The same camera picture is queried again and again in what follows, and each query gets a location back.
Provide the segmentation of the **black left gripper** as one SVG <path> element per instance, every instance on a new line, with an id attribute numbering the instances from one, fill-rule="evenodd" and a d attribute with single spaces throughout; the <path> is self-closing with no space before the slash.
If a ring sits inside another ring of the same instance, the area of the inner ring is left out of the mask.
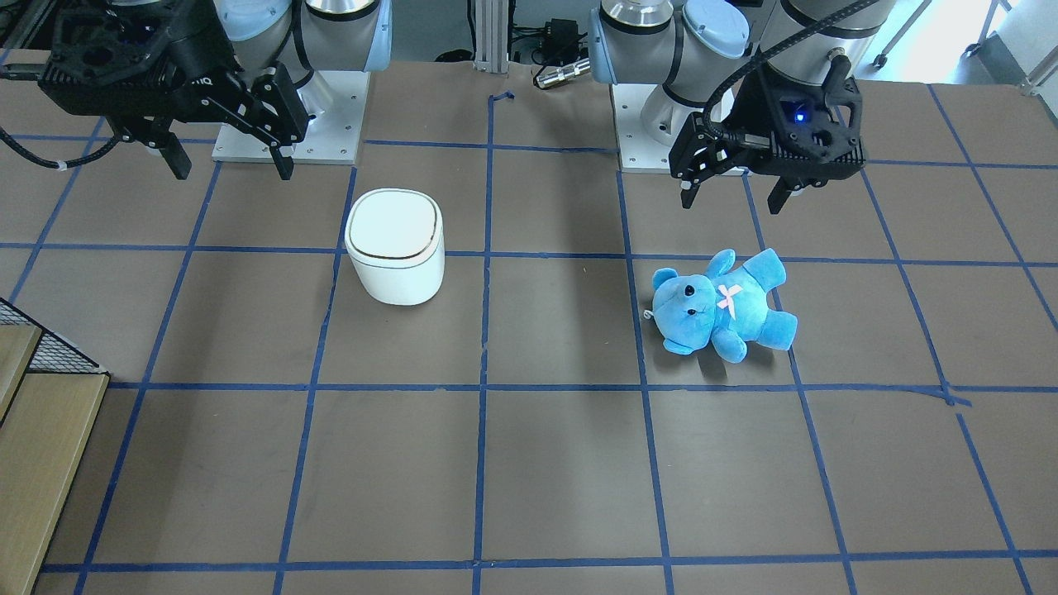
<path id="1" fill-rule="evenodd" d="M 704 112 L 688 114 L 669 152 L 681 208 L 692 206 L 704 181 L 746 165 L 746 133 L 770 140 L 751 154 L 748 167 L 778 176 L 767 197 L 771 215 L 805 188 L 805 179 L 846 179 L 861 170 L 863 97 L 850 71 L 851 64 L 831 64 L 823 83 L 805 84 L 763 65 L 741 83 L 728 127 Z"/>

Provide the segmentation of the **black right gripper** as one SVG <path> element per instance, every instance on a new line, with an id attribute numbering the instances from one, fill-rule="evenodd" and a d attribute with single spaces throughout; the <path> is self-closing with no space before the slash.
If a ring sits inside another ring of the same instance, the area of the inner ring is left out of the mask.
<path id="1" fill-rule="evenodd" d="M 106 116 L 114 136 L 159 151 L 177 180 L 191 169 L 175 120 L 221 121 L 264 144 L 280 179 L 309 116 L 286 64 L 251 84 L 212 1 L 68 1 L 37 83 L 65 112 Z"/>

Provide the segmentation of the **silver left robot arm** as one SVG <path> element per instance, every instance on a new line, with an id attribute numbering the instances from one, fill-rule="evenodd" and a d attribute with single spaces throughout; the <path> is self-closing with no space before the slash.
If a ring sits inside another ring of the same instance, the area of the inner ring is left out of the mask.
<path id="1" fill-rule="evenodd" d="M 854 68 L 892 1 L 601 1 L 587 42 L 592 78 L 650 84 L 683 208 L 737 167 L 794 193 L 846 180 L 868 162 Z"/>

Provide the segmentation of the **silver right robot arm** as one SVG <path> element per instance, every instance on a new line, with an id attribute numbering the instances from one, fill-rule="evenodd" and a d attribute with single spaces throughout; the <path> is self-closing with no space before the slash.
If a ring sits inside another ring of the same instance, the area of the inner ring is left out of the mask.
<path id="1" fill-rule="evenodd" d="M 371 72 L 393 59 L 389 1 L 68 1 L 45 64 L 10 64 L 75 116 L 106 118 L 114 143 L 191 163 L 171 131 L 222 125 L 214 158 L 352 164 Z"/>

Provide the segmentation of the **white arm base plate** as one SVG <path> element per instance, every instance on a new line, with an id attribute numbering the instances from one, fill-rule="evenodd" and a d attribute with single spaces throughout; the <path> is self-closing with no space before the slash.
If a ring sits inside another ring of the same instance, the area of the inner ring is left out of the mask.
<path id="1" fill-rule="evenodd" d="M 613 123 L 625 173 L 669 174 L 685 121 L 700 108 L 670 98 L 661 84 L 612 84 Z"/>
<path id="2" fill-rule="evenodd" d="M 368 88 L 366 72 L 315 71 L 298 90 L 309 123 L 306 139 L 282 154 L 296 164 L 355 165 Z M 271 163 L 269 148 L 253 136 L 223 125 L 212 159 L 216 162 Z"/>

